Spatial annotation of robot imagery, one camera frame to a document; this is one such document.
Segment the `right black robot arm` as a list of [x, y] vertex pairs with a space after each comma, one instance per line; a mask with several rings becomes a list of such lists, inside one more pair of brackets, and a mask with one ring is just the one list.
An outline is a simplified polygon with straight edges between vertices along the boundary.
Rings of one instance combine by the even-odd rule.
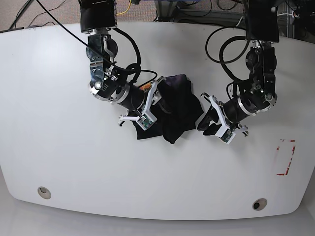
[[[90, 60], [90, 94], [127, 109], [127, 114], [119, 117], [119, 125], [133, 121], [144, 131], [148, 130], [158, 120], [151, 107], [162, 100], [158, 86], [166, 78], [154, 76], [142, 86], [135, 85], [143, 72], [141, 55], [135, 41], [117, 27], [114, 0], [81, 0], [79, 4], [81, 32], [88, 35], [86, 54]], [[131, 42], [136, 53], [135, 63], [126, 68], [117, 66], [115, 57], [118, 45], [111, 37], [110, 30]]]

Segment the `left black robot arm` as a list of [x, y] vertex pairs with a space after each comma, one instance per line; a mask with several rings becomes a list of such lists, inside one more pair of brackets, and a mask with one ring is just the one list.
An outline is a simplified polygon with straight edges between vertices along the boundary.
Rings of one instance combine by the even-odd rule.
[[[259, 112], [265, 112], [277, 102], [275, 92], [275, 69], [277, 59], [273, 43], [279, 42], [277, 0], [244, 0], [245, 36], [234, 36], [226, 40], [219, 51], [216, 63], [220, 64], [232, 82], [227, 85], [229, 100], [225, 103], [215, 97], [203, 94], [211, 106], [198, 124], [198, 131], [205, 136], [215, 135], [225, 143], [232, 140], [237, 130], [245, 136], [247, 128], [241, 121]], [[227, 67], [240, 57], [225, 61], [227, 46], [235, 41], [246, 41], [241, 54], [246, 55], [246, 66], [250, 71], [248, 79], [239, 79]]]

